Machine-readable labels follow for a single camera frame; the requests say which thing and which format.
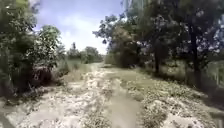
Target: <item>dirt ground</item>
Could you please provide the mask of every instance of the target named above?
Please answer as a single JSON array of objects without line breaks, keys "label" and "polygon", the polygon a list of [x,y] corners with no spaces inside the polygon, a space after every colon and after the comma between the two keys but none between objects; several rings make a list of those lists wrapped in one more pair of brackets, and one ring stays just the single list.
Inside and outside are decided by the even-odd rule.
[{"label": "dirt ground", "polygon": [[216,126],[210,118],[204,121],[196,116],[198,109],[190,109],[189,104],[201,106],[197,101],[184,103],[175,97],[165,97],[165,100],[158,98],[149,103],[147,95],[136,96],[141,92],[124,88],[122,79],[111,79],[110,74],[119,72],[102,68],[102,64],[92,64],[91,71],[83,75],[82,81],[49,87],[48,93],[37,102],[23,103],[8,110],[1,107],[0,127],[222,128],[222,122]]}]

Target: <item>shrub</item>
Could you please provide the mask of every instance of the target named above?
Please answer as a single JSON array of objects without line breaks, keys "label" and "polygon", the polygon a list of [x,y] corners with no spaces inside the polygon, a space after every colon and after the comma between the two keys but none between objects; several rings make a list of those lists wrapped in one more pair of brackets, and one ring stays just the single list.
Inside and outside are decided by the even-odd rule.
[{"label": "shrub", "polygon": [[114,56],[111,54],[107,54],[105,57],[105,64],[112,64],[112,65],[116,65],[116,60],[114,59]]},{"label": "shrub", "polygon": [[74,69],[79,69],[80,65],[81,65],[81,63],[76,61],[76,62],[73,63],[73,68]]},{"label": "shrub", "polygon": [[48,67],[40,66],[35,67],[33,71],[33,86],[38,87],[41,85],[49,84],[52,81],[52,73]]},{"label": "shrub", "polygon": [[68,62],[66,60],[63,60],[63,62],[58,65],[58,77],[62,77],[63,75],[68,74],[69,71],[70,69],[68,66]]},{"label": "shrub", "polygon": [[13,95],[12,81],[0,70],[0,97],[4,96],[7,99]]}]

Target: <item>bush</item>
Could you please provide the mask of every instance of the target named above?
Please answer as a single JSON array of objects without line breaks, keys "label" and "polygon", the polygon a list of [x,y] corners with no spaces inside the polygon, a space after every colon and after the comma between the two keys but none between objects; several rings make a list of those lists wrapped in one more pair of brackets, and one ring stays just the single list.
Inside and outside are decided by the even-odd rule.
[{"label": "bush", "polygon": [[35,67],[33,76],[34,78],[32,79],[32,86],[34,87],[47,85],[52,82],[52,72],[46,66]]},{"label": "bush", "polygon": [[80,68],[80,65],[81,65],[80,62],[75,61],[75,62],[73,63],[73,68],[74,68],[74,69],[79,69],[79,68]]},{"label": "bush", "polygon": [[96,48],[86,47],[83,51],[78,51],[75,44],[73,44],[73,48],[67,52],[67,58],[69,60],[82,61],[85,64],[101,62],[103,60],[103,57]]},{"label": "bush", "polygon": [[13,95],[12,81],[0,70],[0,97],[4,96],[7,99]]},{"label": "bush", "polygon": [[58,65],[58,77],[62,77],[63,75],[68,74],[70,71],[69,66],[68,66],[68,62],[66,60],[63,60],[62,62],[60,62],[60,64]]},{"label": "bush", "polygon": [[105,57],[105,64],[112,64],[112,65],[116,65],[116,60],[114,58],[114,56],[111,54],[107,54]]},{"label": "bush", "polygon": [[208,64],[206,73],[216,81],[218,85],[224,85],[224,61],[212,62]]}]

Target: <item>white cloud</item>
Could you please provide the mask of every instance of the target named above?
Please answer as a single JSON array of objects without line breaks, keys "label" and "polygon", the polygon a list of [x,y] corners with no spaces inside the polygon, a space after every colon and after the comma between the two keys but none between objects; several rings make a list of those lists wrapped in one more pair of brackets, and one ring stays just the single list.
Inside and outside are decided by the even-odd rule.
[{"label": "white cloud", "polygon": [[99,21],[89,19],[88,17],[73,15],[67,16],[60,21],[60,25],[65,29],[61,33],[61,41],[65,44],[66,49],[71,47],[73,42],[76,42],[76,47],[79,50],[86,46],[92,46],[99,50],[100,53],[106,53],[106,45],[102,44],[102,39],[96,38],[92,31],[98,30]]}]

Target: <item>tree trunk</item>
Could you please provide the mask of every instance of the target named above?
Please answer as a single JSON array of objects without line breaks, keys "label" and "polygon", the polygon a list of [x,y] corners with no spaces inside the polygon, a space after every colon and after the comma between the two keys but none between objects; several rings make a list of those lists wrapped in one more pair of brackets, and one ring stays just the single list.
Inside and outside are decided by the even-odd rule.
[{"label": "tree trunk", "polygon": [[155,52],[154,52],[154,59],[155,59],[155,73],[159,74],[159,56],[158,56],[158,53],[157,53],[156,49],[155,49]]},{"label": "tree trunk", "polygon": [[199,68],[199,60],[198,60],[198,46],[197,46],[197,34],[192,24],[188,24],[189,34],[191,38],[191,51],[193,55],[193,68],[195,75],[195,82],[198,88],[201,88],[201,72]]}]

